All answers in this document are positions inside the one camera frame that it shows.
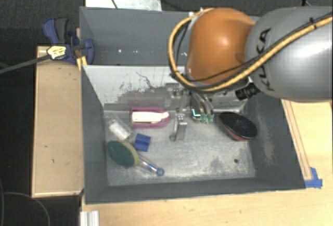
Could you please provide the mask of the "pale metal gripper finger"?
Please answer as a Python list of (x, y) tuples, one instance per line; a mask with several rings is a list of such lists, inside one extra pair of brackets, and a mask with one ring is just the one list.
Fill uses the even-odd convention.
[(173, 132), (170, 134), (169, 139), (172, 142), (184, 140), (186, 136), (188, 123), (185, 120), (185, 114), (177, 113), (174, 119)]
[(164, 94), (164, 107), (167, 109), (177, 109), (181, 105), (181, 88), (177, 83), (166, 83)]

